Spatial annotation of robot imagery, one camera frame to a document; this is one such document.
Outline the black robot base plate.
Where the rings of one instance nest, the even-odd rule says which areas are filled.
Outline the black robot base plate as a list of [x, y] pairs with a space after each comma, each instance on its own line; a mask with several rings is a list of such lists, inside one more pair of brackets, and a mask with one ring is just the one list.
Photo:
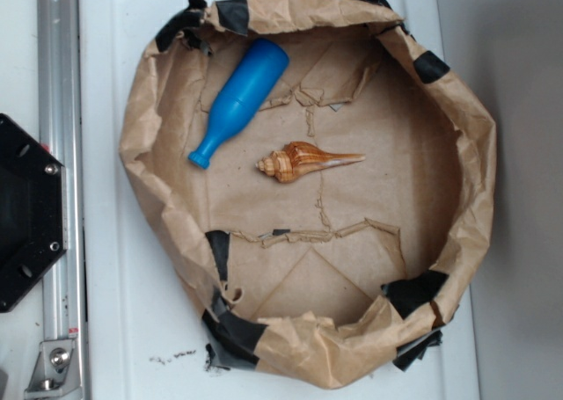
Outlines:
[[1, 115], [1, 311], [8, 313], [67, 250], [64, 166]]

